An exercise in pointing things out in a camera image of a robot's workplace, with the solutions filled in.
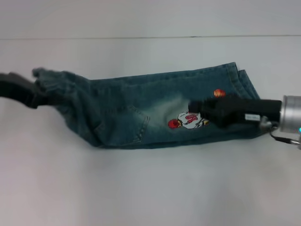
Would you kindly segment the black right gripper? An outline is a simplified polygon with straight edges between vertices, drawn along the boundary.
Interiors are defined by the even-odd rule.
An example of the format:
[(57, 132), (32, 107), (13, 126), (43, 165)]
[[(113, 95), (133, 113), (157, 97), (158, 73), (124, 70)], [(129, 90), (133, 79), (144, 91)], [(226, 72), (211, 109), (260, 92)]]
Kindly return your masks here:
[(190, 113), (201, 115), (220, 128), (232, 124), (259, 124), (261, 121), (280, 121), (282, 101), (244, 99), (234, 95), (212, 98), (206, 101), (190, 101)]

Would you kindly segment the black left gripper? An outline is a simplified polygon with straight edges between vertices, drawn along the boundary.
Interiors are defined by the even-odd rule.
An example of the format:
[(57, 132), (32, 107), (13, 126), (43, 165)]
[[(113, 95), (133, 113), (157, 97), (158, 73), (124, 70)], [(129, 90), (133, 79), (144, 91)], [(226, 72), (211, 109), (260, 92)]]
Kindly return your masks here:
[(32, 109), (55, 105), (44, 88), (16, 73), (0, 74), (0, 97), (15, 100)]

